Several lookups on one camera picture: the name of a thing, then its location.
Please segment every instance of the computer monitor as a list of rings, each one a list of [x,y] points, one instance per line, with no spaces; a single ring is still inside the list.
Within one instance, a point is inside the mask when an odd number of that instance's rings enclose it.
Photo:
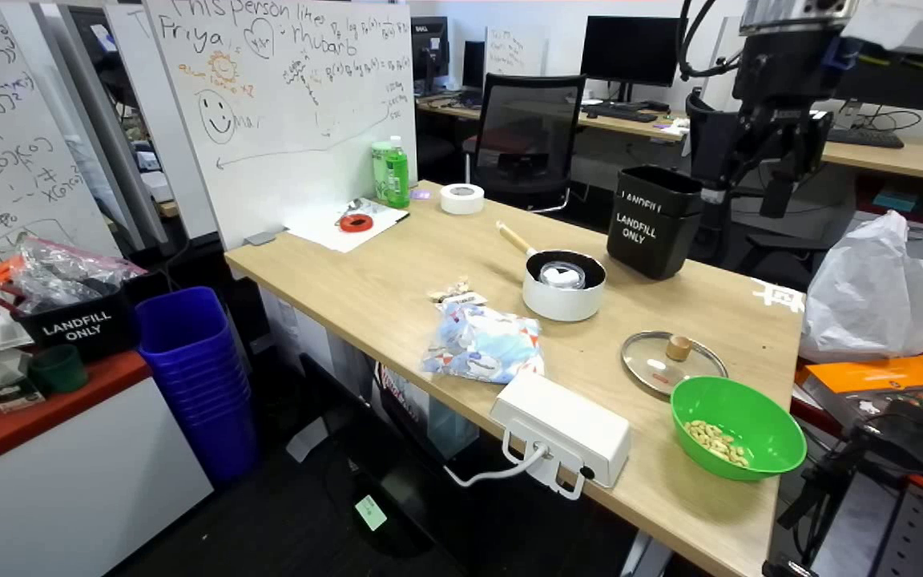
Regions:
[[[413,79],[449,72],[449,18],[445,17],[411,18],[411,60],[413,60]]]
[[[671,85],[680,18],[590,17],[585,78]]]
[[[483,85],[483,60],[489,60],[489,41],[466,41],[462,85],[467,90]]]
[[[838,98],[923,108],[923,55],[865,43],[834,90]]]

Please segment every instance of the blue trash bin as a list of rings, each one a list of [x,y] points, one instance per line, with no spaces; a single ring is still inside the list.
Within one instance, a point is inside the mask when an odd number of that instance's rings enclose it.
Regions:
[[[219,293],[205,285],[148,297],[134,306],[143,355],[183,437],[216,487],[258,465],[246,369]]]

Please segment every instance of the black container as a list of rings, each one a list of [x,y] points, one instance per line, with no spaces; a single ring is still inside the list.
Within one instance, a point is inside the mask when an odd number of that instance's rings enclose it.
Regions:
[[[610,254],[652,277],[683,269],[702,214],[702,185],[659,166],[618,172]]]
[[[132,304],[121,291],[40,315],[16,315],[16,321],[36,339],[36,347],[73,344],[85,363],[132,350],[138,344]]]

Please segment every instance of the desk leg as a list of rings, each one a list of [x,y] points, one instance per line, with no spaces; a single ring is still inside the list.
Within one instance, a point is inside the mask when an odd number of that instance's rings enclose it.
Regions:
[[[671,553],[673,551],[668,551],[668,546],[659,546],[657,538],[635,531],[618,577],[659,577]]]

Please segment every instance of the desk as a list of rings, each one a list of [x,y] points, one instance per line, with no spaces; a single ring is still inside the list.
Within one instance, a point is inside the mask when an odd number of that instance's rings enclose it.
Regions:
[[[908,141],[908,147],[858,147],[858,145],[825,145],[825,162],[899,172],[923,178],[923,141]]]
[[[597,254],[610,271],[593,321],[546,321],[541,337],[548,373],[621,414],[635,430],[617,490],[588,482],[588,492],[709,574],[761,574],[779,482],[735,482],[702,470],[678,445],[671,408],[633,385],[618,366],[627,334],[678,329],[709,344],[735,379],[790,403],[800,318],[767,304],[757,277],[685,262],[678,277],[652,281],[610,258],[603,234],[496,203],[475,216],[449,216],[434,203],[418,203],[406,222],[354,254],[281,234],[231,251],[229,262],[481,430],[501,432],[491,418],[501,388],[429,379],[419,369],[440,321],[429,291],[466,276],[496,309],[530,315],[521,293],[525,257],[493,222],[506,222],[531,246]]]
[[[428,97],[418,98],[419,112],[434,112],[434,116],[452,116],[452,117],[481,117],[479,108],[462,105],[458,98],[445,98],[445,97]],[[680,131],[671,127],[657,127],[647,121],[627,121],[627,117],[610,117],[610,116],[585,116],[581,112],[581,127],[593,127],[593,131],[617,131],[617,133],[635,133],[635,137],[652,137],[652,141],[683,141]]]

